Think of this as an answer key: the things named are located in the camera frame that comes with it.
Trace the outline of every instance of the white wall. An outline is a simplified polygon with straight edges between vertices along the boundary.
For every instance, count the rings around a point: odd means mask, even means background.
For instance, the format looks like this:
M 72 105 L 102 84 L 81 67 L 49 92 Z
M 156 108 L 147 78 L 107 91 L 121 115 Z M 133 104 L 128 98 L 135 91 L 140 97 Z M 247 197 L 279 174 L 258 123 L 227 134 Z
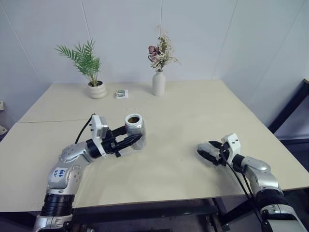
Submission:
M 56 44 L 93 38 L 106 83 L 151 81 L 147 47 L 158 25 L 181 62 L 166 67 L 168 80 L 221 78 L 266 125 L 308 76 L 307 0 L 0 3 L 0 99 L 7 105 L 0 122 L 9 127 L 51 83 L 86 82 Z M 279 136 L 309 136 L 309 127 L 285 128 Z

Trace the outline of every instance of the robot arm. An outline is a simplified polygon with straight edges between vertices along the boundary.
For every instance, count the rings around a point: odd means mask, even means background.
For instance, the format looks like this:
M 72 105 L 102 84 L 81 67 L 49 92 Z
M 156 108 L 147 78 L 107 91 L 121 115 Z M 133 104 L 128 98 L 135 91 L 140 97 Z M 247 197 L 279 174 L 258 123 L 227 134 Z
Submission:
M 92 139 L 66 147 L 57 164 L 48 175 L 48 185 L 41 213 L 37 216 L 33 231 L 61 229 L 64 223 L 72 219 L 72 203 L 77 193 L 85 167 L 99 157 L 107 158 L 109 154 L 120 156 L 119 150 L 134 145 L 143 137 L 145 128 L 142 117 L 131 126 L 139 127 L 135 133 L 128 133 L 125 126 L 110 130 L 105 118 L 92 115 L 90 126 Z M 129 134 L 117 142 L 119 135 Z
M 307 231 L 285 199 L 270 166 L 261 160 L 240 155 L 240 142 L 235 133 L 225 136 L 221 143 L 209 141 L 199 144 L 197 151 L 213 164 L 225 166 L 228 163 L 236 172 L 243 173 L 248 178 L 263 219 L 262 231 Z

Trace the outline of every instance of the black cable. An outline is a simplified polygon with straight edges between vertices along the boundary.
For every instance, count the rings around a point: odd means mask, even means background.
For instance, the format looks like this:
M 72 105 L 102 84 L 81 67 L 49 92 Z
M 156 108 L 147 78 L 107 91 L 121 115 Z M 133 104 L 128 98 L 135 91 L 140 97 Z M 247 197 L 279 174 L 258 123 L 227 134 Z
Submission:
M 90 118 L 88 119 L 88 121 L 86 122 L 86 124 L 83 126 L 83 128 L 81 129 L 81 131 L 79 132 L 77 139 L 75 140 L 75 144 L 78 143 L 79 138 L 81 137 L 83 131 L 85 130 L 86 126 L 88 126 L 89 122 L 91 121 L 92 115 L 90 116 Z
M 250 197 L 249 197 L 249 195 L 248 195 L 248 193 L 247 193 L 245 187 L 243 186 L 243 184 L 242 184 L 240 178 L 238 177 L 238 175 L 236 174 L 236 172 L 234 171 L 234 169 L 232 168 L 232 166 L 227 162 L 227 160 L 226 160 L 226 158 L 225 158 L 225 156 L 224 156 L 224 154 L 223 154 L 223 151 L 222 151 L 221 149 L 220 149 L 220 156 L 221 156 L 221 158 L 224 160 L 224 162 L 229 166 L 229 168 L 232 170 L 232 172 L 234 173 L 234 175 L 235 175 L 235 177 L 237 178 L 237 180 L 238 180 L 238 182 L 239 182 L 239 184 L 240 184 L 242 190 L 244 191 L 244 193 L 245 193 L 245 195 L 246 195 L 246 197 L 247 197 L 247 200 L 248 200 L 248 201 L 251 201 L 251 199 L 250 199 Z M 250 194 L 253 196 L 252 191 L 251 191 L 251 189 L 249 188 L 249 185 L 248 185 L 248 182 L 247 182 L 246 179 L 245 179 L 245 182 L 246 182 L 246 184 L 247 184 L 247 187 L 248 187 L 248 189 L 249 189 Z M 256 207 L 255 207 L 253 204 L 252 204 L 252 209 L 253 209 L 253 211 L 254 211 L 254 213 L 255 213 L 257 219 L 258 219 L 259 222 L 262 224 L 262 221 L 261 221 L 260 217 L 258 216 L 258 214 L 257 214 L 257 212 L 256 212 Z
M 248 184 L 248 181 L 247 181 L 247 179 L 246 179 L 245 174 L 244 174 L 243 172 L 242 172 L 241 174 L 242 174 L 243 179 L 245 180 L 245 183 L 246 183 L 246 185 L 247 185 L 247 188 L 248 188 L 248 190 L 249 190 L 249 192 L 250 192 L 250 195 L 251 195 L 251 198 L 252 198 L 252 200 L 253 200 L 253 203 L 254 203 L 254 205 L 253 205 L 254 213 L 255 213 L 257 219 L 259 219 L 260 223 L 262 224 L 262 220 L 260 219 L 260 217 L 259 217 L 259 215 L 258 215 L 258 213 L 257 213 L 256 203 L 255 203 L 255 197 L 254 197 L 254 195 L 253 195 L 253 193 L 252 193 L 252 190 L 251 190 L 251 188 L 250 188 L 250 186 L 249 186 L 249 184 Z

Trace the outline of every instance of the potted plant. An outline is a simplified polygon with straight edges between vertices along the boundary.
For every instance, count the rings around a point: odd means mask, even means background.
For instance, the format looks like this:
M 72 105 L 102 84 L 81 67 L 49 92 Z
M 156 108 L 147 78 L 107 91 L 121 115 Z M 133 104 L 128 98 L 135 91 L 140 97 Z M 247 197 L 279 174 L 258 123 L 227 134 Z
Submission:
M 94 55 L 94 41 L 87 41 L 87 44 L 81 46 L 74 45 L 74 49 L 68 49 L 66 46 L 57 45 L 59 55 L 70 58 L 75 67 L 87 77 L 89 80 L 88 90 L 89 95 L 94 99 L 100 99 L 107 95 L 105 85 L 102 81 L 98 80 L 98 72 L 100 68 L 100 58 Z
M 156 74 L 153 76 L 153 94 L 155 96 L 162 96 L 165 93 L 165 76 L 163 74 L 163 67 L 169 63 L 179 62 L 172 56 L 173 48 L 166 33 L 162 33 L 159 38 L 157 47 L 149 46 L 148 59 L 151 61 L 151 67 L 155 69 Z

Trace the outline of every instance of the silver can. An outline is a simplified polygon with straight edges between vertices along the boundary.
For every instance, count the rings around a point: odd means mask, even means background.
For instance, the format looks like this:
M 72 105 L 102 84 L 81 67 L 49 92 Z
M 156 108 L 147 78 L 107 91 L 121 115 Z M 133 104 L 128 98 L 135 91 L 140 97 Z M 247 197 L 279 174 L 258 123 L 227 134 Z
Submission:
M 125 127 L 128 135 L 142 134 L 142 137 L 131 147 L 134 150 L 142 150 L 146 145 L 146 130 L 144 120 L 139 114 L 130 114 L 125 119 Z

